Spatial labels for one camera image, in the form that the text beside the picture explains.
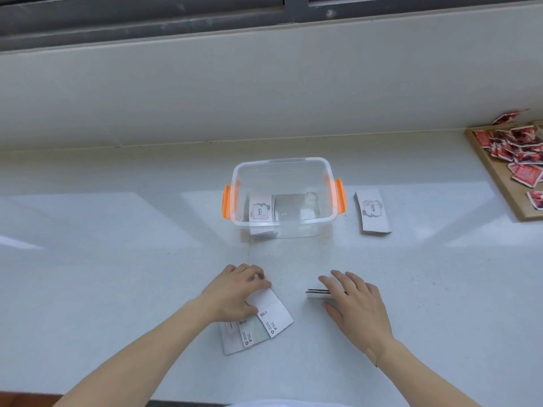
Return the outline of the white sleeve printed corner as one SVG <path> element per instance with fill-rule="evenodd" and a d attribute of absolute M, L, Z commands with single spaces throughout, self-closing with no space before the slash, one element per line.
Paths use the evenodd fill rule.
<path fill-rule="evenodd" d="M 257 317 L 272 339 L 294 322 L 287 308 L 271 288 L 258 290 L 247 298 L 247 303 L 258 309 Z"/>
<path fill-rule="evenodd" d="M 255 338 L 250 330 L 244 330 L 245 322 L 219 322 L 221 342 L 225 356 L 229 356 L 255 345 Z"/>

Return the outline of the single red foil sachet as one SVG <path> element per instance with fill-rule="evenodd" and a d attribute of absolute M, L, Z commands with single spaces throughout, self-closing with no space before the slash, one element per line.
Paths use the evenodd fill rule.
<path fill-rule="evenodd" d="M 490 125 L 499 126 L 499 125 L 514 124 L 515 126 L 520 126 L 523 124 L 523 122 L 519 121 L 519 117 L 529 110 L 530 109 L 515 109 L 515 110 L 507 111 L 506 113 L 503 113 L 500 116 L 498 116 Z"/>

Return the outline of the person's left hand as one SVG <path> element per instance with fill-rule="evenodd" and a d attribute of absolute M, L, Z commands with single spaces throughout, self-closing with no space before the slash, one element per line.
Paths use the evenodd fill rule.
<path fill-rule="evenodd" d="M 240 302 L 258 290 L 271 288 L 264 271 L 256 265 L 228 265 L 191 302 L 207 323 L 240 321 Z"/>

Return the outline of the grey foil packet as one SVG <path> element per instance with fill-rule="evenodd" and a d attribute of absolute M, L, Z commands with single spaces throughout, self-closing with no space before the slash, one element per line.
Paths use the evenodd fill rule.
<path fill-rule="evenodd" d="M 274 195 L 274 221 L 305 220 L 306 193 Z"/>

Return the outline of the person's right forearm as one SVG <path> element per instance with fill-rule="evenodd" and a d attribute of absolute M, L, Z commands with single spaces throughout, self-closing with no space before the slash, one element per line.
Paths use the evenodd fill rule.
<path fill-rule="evenodd" d="M 392 339 L 365 355 L 402 394 L 410 407 L 482 407 Z"/>

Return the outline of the stack of white labelled sleeves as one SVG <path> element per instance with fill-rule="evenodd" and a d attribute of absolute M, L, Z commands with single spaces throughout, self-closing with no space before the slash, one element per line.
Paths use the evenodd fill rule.
<path fill-rule="evenodd" d="M 377 188 L 358 190 L 354 196 L 361 216 L 361 230 L 370 234 L 389 234 L 390 221 Z"/>

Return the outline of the pile of red packets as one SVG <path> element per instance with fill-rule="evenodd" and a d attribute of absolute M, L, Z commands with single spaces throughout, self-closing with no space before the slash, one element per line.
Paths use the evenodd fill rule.
<path fill-rule="evenodd" d="M 512 179 L 532 189 L 527 196 L 537 211 L 543 211 L 543 121 L 473 133 L 492 157 L 506 161 Z"/>

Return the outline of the white paper sleeve with label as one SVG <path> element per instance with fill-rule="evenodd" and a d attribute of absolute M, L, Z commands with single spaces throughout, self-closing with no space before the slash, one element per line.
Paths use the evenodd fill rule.
<path fill-rule="evenodd" d="M 270 192 L 253 191 L 249 195 L 249 233 L 251 236 L 261 236 L 272 233 L 274 218 L 274 195 Z"/>

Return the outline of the dark grey window frame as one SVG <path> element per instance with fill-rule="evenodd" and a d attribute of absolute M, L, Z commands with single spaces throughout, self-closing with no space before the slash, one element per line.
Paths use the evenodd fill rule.
<path fill-rule="evenodd" d="M 0 0 L 0 52 L 536 0 Z"/>

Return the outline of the person's right hand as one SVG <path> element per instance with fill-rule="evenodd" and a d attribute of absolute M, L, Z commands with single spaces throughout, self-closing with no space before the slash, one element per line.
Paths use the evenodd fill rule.
<path fill-rule="evenodd" d="M 336 302 L 334 305 L 341 311 L 344 318 L 344 328 L 341 332 L 365 354 L 367 348 L 376 349 L 383 342 L 395 338 L 382 297 L 380 302 L 365 302 L 364 283 L 366 282 L 359 275 L 357 276 L 360 278 L 358 285 L 360 296 L 350 297 L 341 291 L 339 297 L 334 296 Z M 321 275 L 318 280 L 329 291 L 332 286 L 341 287 L 331 274 Z"/>

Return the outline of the pale green flat sleeve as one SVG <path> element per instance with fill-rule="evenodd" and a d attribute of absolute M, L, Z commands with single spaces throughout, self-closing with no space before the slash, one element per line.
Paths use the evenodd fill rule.
<path fill-rule="evenodd" d="M 256 315 L 237 322 L 242 341 L 242 348 L 251 348 L 270 339 L 268 330 Z"/>

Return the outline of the person's left forearm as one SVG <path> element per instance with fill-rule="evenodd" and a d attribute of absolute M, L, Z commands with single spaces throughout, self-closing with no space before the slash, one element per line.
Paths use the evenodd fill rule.
<path fill-rule="evenodd" d="M 183 351 L 217 320 L 219 308 L 204 295 L 187 302 L 102 363 L 53 407 L 145 407 Z"/>

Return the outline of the clear box with orange latches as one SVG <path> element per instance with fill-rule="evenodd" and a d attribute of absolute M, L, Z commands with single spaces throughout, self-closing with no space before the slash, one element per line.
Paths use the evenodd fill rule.
<path fill-rule="evenodd" d="M 249 233 L 249 195 L 306 193 L 305 220 L 263 223 L 273 232 L 261 236 Z M 221 214 L 250 237 L 262 239 L 303 238 L 320 235 L 347 210 L 345 189 L 329 162 L 321 157 L 268 159 L 238 164 L 223 191 Z"/>

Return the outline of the wooden tray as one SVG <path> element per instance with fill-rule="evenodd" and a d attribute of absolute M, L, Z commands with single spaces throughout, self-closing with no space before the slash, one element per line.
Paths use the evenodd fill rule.
<path fill-rule="evenodd" d="M 511 122 L 501 125 L 469 127 L 464 131 L 464 135 L 516 218 L 519 221 L 543 221 L 543 211 L 537 211 L 527 196 L 527 192 L 532 189 L 512 179 L 512 172 L 507 167 L 506 161 L 492 157 L 488 151 L 481 147 L 473 133 L 474 131 L 504 130 L 527 127 L 528 125 L 531 123 Z"/>

